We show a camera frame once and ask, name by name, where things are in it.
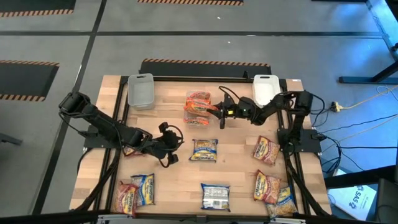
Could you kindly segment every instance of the table leg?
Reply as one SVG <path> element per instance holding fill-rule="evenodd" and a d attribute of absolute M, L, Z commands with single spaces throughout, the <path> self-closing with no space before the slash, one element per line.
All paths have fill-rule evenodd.
<path fill-rule="evenodd" d="M 22 144 L 22 140 L 13 138 L 11 136 L 8 136 L 7 134 L 2 133 L 0 133 L 0 142 L 8 142 L 17 146 L 20 146 Z"/>

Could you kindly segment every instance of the yellow cable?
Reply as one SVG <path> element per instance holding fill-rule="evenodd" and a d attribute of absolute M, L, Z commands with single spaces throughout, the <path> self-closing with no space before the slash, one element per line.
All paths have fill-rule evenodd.
<path fill-rule="evenodd" d="M 383 92 L 381 92 L 381 93 L 379 93 L 379 94 L 376 94 L 376 95 L 374 95 L 374 96 L 372 96 L 372 97 L 370 97 L 370 98 L 368 98 L 368 99 L 366 99 L 366 100 L 363 100 L 363 101 L 361 101 L 361 102 L 359 102 L 359 103 L 356 103 L 356 104 L 353 105 L 353 106 L 349 106 L 349 107 L 340 106 L 340 109 L 341 109 L 341 110 L 348 110 L 348 109 L 354 108 L 354 107 L 356 107 L 356 106 L 358 106 L 358 105 L 361 105 L 361 104 L 363 104 L 363 103 L 365 103 L 365 102 L 367 102 L 367 101 L 369 101 L 369 100 L 371 100 L 371 99 L 373 99 L 373 98 L 375 98 L 375 97 L 378 97 L 378 96 L 380 96 L 380 95 L 383 95 L 383 94 L 385 94 L 385 93 L 388 93 L 389 91 L 391 91 L 391 90 L 393 90 L 393 89 L 395 89 L 395 88 L 398 88 L 398 85 L 393 86 L 392 88 L 387 89 L 386 91 L 383 91 Z"/>
<path fill-rule="evenodd" d="M 365 130 L 363 130 L 363 131 L 360 131 L 360 132 L 358 132 L 358 133 L 355 133 L 355 134 L 352 134 L 352 135 L 350 135 L 350 136 L 347 136 L 347 137 L 345 137 L 345 138 L 343 138 L 343 139 L 340 139 L 340 140 L 338 140 L 338 142 L 341 142 L 341 141 L 343 141 L 343 140 L 345 140 L 345 139 L 349 139 L 349 138 L 352 138 L 352 137 L 357 136 L 357 135 L 359 135 L 359 134 L 365 133 L 366 131 L 370 131 L 370 130 L 372 130 L 372 129 L 375 129 L 375 128 L 379 127 L 379 126 L 382 126 L 383 124 L 386 124 L 386 123 L 389 122 L 389 121 L 392 121 L 393 119 L 395 119 L 395 118 L 397 118 L 397 117 L 398 117 L 398 114 L 395 115 L 395 116 L 393 116 L 392 118 L 388 119 L 387 121 L 382 122 L 382 123 L 380 123 L 380 124 L 378 124 L 378 125 L 376 125 L 376 126 L 373 126 L 373 127 L 371 127 L 371 128 L 365 129 Z M 326 152 L 326 150 L 328 150 L 329 148 L 331 148 L 331 147 L 334 146 L 335 144 L 336 144 L 336 143 L 334 143 L 334 144 L 332 144 L 331 146 L 327 147 L 323 152 Z"/>

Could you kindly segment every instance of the black floor mat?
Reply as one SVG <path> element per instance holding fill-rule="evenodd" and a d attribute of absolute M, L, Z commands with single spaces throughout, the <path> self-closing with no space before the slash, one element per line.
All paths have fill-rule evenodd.
<path fill-rule="evenodd" d="M 1 0 L 0 17 L 71 14 L 76 0 Z"/>
<path fill-rule="evenodd" d="M 209 4 L 219 6 L 242 6 L 243 0 L 138 0 L 139 3 Z"/>
<path fill-rule="evenodd" d="M 271 67 L 266 63 L 153 58 L 147 58 L 142 61 L 139 73 L 151 73 L 154 76 L 242 77 L 245 71 L 251 77 L 255 75 L 271 75 Z"/>
<path fill-rule="evenodd" d="M 59 63 L 0 60 L 0 100 L 44 101 Z"/>

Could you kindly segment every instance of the yellow noodle package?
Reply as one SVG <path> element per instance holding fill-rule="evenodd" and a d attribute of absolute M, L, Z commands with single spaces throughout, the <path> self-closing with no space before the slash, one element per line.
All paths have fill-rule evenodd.
<path fill-rule="evenodd" d="M 155 174 L 133 175 L 131 183 L 139 187 L 137 206 L 155 204 Z"/>
<path fill-rule="evenodd" d="M 217 161 L 218 140 L 193 140 L 193 155 L 191 161 Z"/>
<path fill-rule="evenodd" d="M 266 207 L 271 218 L 298 212 L 296 206 L 294 205 L 290 187 L 282 188 L 279 191 L 279 198 L 276 205 L 266 204 Z"/>

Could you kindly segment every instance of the clear plastic bin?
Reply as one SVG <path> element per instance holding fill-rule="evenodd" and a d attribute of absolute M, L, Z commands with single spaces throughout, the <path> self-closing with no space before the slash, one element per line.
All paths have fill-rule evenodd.
<path fill-rule="evenodd" d="M 151 110 L 155 107 L 155 84 L 152 74 L 129 77 L 127 102 L 135 110 Z"/>

